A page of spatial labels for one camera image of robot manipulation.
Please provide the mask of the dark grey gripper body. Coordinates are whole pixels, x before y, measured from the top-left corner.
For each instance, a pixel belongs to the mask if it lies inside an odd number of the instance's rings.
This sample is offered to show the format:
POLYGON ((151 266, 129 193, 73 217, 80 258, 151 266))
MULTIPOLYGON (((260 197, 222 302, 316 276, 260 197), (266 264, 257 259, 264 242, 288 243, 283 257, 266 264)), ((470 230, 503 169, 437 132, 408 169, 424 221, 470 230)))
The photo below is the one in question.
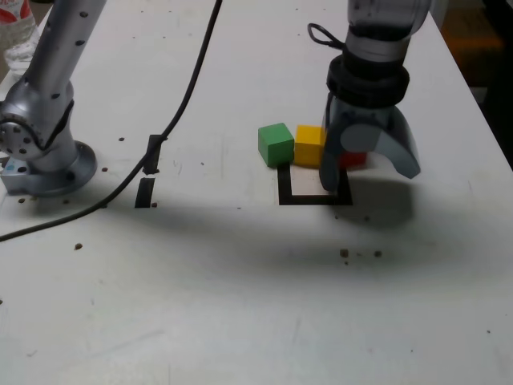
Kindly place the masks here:
POLYGON ((355 107, 349 103, 339 100, 334 95, 329 95, 326 101, 326 131, 328 131, 336 121, 342 116, 348 116, 350 119, 364 118, 376 120, 380 126, 383 126, 388 132, 394 130, 396 107, 384 108, 364 108, 355 107))

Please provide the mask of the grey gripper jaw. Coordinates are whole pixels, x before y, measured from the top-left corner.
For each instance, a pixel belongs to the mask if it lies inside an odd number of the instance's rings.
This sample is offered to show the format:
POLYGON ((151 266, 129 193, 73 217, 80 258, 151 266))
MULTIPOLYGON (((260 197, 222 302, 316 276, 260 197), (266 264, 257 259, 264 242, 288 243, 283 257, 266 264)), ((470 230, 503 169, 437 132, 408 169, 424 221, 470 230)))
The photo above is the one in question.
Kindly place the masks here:
POLYGON ((420 172, 410 126, 396 108, 394 130, 388 132, 376 120, 354 119, 341 134, 341 146, 348 152, 374 152, 387 158, 397 173, 413 179, 420 172))

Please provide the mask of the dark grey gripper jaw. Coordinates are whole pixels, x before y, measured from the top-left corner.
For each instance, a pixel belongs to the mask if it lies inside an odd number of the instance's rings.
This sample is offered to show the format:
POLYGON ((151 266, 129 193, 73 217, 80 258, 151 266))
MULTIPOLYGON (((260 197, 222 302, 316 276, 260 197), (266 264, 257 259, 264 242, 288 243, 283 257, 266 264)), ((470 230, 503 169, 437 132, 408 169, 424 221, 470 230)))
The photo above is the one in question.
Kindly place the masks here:
POLYGON ((341 132, 325 125, 325 144, 321 157, 319 176, 326 191, 336 191, 339 183, 338 159, 341 155, 341 132))

